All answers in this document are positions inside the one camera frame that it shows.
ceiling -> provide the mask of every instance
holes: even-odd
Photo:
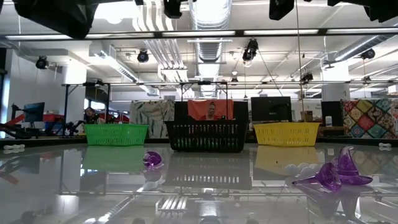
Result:
[[[134,32],[132,27],[131,9],[128,2],[117,2],[113,5],[100,6],[97,10],[92,33],[100,32]],[[268,0],[233,0],[231,17],[229,20],[230,29],[296,29],[297,14],[296,8],[286,15],[280,21],[272,21],[269,19],[269,2]],[[115,12],[123,17],[119,24],[111,24],[105,18]],[[184,10],[180,19],[173,20],[176,30],[192,29],[190,12]],[[324,0],[314,0],[305,2],[298,0],[298,26],[300,28],[321,28],[321,27],[380,27],[382,24],[377,21],[371,22],[367,17],[363,7],[340,4],[335,7],[328,7]],[[48,34],[54,31],[42,27],[27,19],[20,18],[16,14],[13,5],[5,5],[0,14],[0,34]],[[277,81],[291,80],[291,76],[300,75],[300,65],[314,60],[325,51],[328,53],[339,51],[350,44],[356,42],[361,36],[328,36],[328,37],[260,37],[257,38],[260,54],[254,58],[251,67],[243,67],[241,52],[248,42],[248,38],[231,38],[232,42],[224,44],[222,53],[222,64],[218,80],[230,81],[232,71],[236,71],[239,81],[256,82],[269,81],[274,78]],[[187,43],[188,39],[177,39],[178,48],[183,58],[184,65],[187,66],[187,76],[190,80],[195,81],[197,74],[197,61],[194,44]],[[88,70],[90,78],[102,78],[106,82],[126,82],[115,69],[95,60],[93,53],[88,54],[88,46],[93,42],[101,42],[102,46],[112,45],[117,51],[117,59],[134,71],[142,82],[160,82],[158,72],[158,63],[149,52],[149,61],[147,63],[139,63],[137,54],[139,49],[146,47],[143,40],[96,40],[96,41],[68,41],[68,42],[24,42],[21,43],[27,49],[51,49],[64,48],[74,54],[79,55],[89,62],[88,66],[92,69]],[[395,36],[373,49],[376,52],[376,58],[388,54],[397,49],[398,38]],[[363,61],[358,58],[348,60],[350,78],[360,78],[364,73],[371,73],[380,69],[395,65],[397,63],[397,54],[389,54],[387,57],[380,57],[377,60],[365,61],[365,69]],[[320,63],[315,63],[314,67],[308,68],[314,74],[314,79],[320,79],[321,67]],[[385,73],[377,79],[390,79],[396,77],[395,70]],[[247,88],[253,89],[258,86],[231,86],[231,88]],[[379,85],[374,91],[379,91],[386,86]],[[263,88],[275,88],[275,86],[262,86]],[[288,86],[284,88],[298,88],[298,86]],[[136,86],[124,86],[113,88],[113,91],[142,91]]]

white ceiling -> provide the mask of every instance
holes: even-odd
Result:
[[[326,6],[326,1],[312,1],[304,2],[298,0],[298,25],[300,28],[321,28],[321,27],[377,27],[381,26],[377,21],[371,22],[367,17],[363,7],[356,5]],[[116,10],[119,14],[125,15],[125,19],[120,24],[110,24],[106,19],[95,19],[93,23],[92,33],[96,32],[116,32],[129,31],[134,32],[131,18],[129,18],[130,9],[116,8],[105,9],[99,8],[96,18],[106,17],[112,10]],[[233,0],[233,7],[231,12],[231,19],[229,21],[230,29],[287,29],[297,28],[297,15],[295,9],[286,15],[280,21],[272,21],[268,18],[269,5],[268,1],[263,0]],[[174,27],[177,30],[191,29],[190,13],[183,11],[183,16],[180,19],[173,21]],[[42,27],[27,19],[21,18],[21,26],[19,26],[18,16],[14,10],[14,6],[6,5],[3,7],[0,14],[0,34],[18,34],[21,28],[21,34],[33,33],[51,33],[50,29]],[[309,62],[312,57],[319,53],[335,52],[341,50],[358,39],[361,36],[328,36],[323,37],[301,37],[300,50],[298,48],[298,38],[296,37],[262,37],[258,38],[259,51],[264,57],[268,69],[276,80],[289,80],[291,74],[295,73],[301,65]],[[188,44],[187,39],[177,39],[180,53],[182,54],[184,65],[188,69],[188,78],[194,78],[196,73],[195,49],[193,44]],[[223,61],[226,64],[221,65],[219,80],[229,80],[232,76],[233,70],[238,72],[238,80],[244,81],[246,74],[246,81],[268,81],[270,76],[266,70],[264,62],[258,54],[253,61],[253,65],[249,68],[244,68],[241,59],[237,62],[229,52],[234,52],[235,58],[239,55],[248,42],[248,38],[232,38],[231,43],[225,43],[223,51]],[[93,62],[92,58],[88,56],[88,46],[91,41],[69,41],[69,42],[25,42],[22,46],[34,49],[51,49],[51,48],[65,48],[91,63],[94,70],[89,70],[89,77],[102,78],[109,82],[123,82],[125,79],[121,78],[120,74],[100,62]],[[147,63],[138,63],[136,57],[139,49],[144,49],[145,44],[143,40],[112,40],[103,41],[103,45],[113,45],[117,52],[118,60],[124,62],[131,70],[135,71],[145,82],[159,82],[157,76],[157,62],[150,54]],[[374,48],[376,57],[395,50],[398,44],[398,38],[394,37]],[[132,54],[132,57],[127,58],[126,54]],[[388,57],[383,57],[374,63],[365,66],[365,72],[374,72],[382,68],[398,63],[398,55],[390,54]],[[350,59],[350,75],[351,78],[363,76],[363,67],[360,67],[362,60]],[[319,78],[320,67],[312,68],[315,79]],[[389,77],[395,77],[397,72],[386,74]],[[114,88],[113,91],[141,91],[139,88]]]

purple funnel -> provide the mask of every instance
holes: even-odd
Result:
[[[149,151],[145,153],[142,161],[146,167],[154,167],[162,162],[162,157],[157,152]]]
[[[344,184],[364,185],[372,182],[372,177],[360,175],[349,151],[353,146],[346,146],[340,150],[338,156],[337,173]]]
[[[341,188],[341,182],[336,172],[336,167],[330,162],[325,163],[319,170],[319,173],[305,179],[293,181],[292,184],[311,184],[316,182],[333,192]]]

patterned fabric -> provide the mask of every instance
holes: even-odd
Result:
[[[395,139],[398,101],[380,100],[341,101],[344,125],[354,138]]]
[[[163,121],[174,120],[174,108],[172,100],[132,102],[130,123],[148,124],[149,138],[167,138],[167,128]]]

green basket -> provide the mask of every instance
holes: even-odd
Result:
[[[140,124],[86,124],[89,146],[143,145],[148,125]]]
[[[144,168],[144,146],[89,146],[83,169],[110,172],[140,172]]]

